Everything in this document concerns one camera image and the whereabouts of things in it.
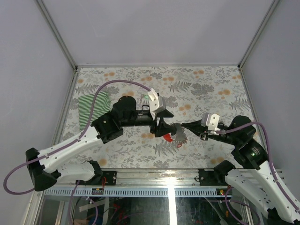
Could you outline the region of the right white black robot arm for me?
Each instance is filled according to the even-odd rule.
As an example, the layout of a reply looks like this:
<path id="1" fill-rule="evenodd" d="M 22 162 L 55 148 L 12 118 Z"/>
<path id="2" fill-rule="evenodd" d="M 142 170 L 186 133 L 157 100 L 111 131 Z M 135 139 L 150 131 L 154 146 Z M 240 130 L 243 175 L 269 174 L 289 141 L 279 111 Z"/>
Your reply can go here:
<path id="1" fill-rule="evenodd" d="M 202 140 L 212 139 L 234 147 L 231 154 L 246 169 L 258 185 L 250 182 L 229 161 L 214 167 L 214 181 L 227 184 L 244 195 L 267 218 L 269 225 L 298 225 L 300 202 L 277 174 L 270 150 L 254 139 L 256 122 L 246 116 L 236 116 L 229 126 L 219 122 L 217 114 L 207 113 L 201 120 L 182 126 Z"/>

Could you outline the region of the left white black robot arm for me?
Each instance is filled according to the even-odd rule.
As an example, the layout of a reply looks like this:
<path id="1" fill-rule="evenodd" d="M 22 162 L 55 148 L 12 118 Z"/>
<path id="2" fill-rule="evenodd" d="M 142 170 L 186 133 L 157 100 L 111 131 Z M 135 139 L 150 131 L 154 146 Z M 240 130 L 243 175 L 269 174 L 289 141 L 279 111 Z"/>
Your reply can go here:
<path id="1" fill-rule="evenodd" d="M 67 161 L 122 136 L 124 127 L 148 126 L 155 137 L 175 134 L 176 128 L 164 121 L 172 117 L 161 97 L 150 100 L 141 110 L 136 109 L 133 97 L 121 97 L 109 112 L 94 120 L 81 133 L 44 150 L 31 148 L 26 151 L 27 168 L 34 190 L 44 191 L 57 183 L 102 185 L 105 176 L 97 161 L 88 160 L 78 165 L 67 164 Z"/>

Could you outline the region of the grey red key ring holder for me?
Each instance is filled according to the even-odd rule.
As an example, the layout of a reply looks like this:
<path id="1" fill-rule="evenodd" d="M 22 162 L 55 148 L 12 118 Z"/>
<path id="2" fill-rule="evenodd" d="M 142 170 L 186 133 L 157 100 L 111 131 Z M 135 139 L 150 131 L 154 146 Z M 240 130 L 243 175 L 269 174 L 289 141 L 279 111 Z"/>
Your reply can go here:
<path id="1" fill-rule="evenodd" d="M 164 135 L 163 138 L 169 143 L 174 143 L 177 148 L 180 148 L 183 144 L 187 143 L 188 140 L 184 128 L 180 123 L 172 123 L 171 126 L 175 132 L 168 133 Z"/>

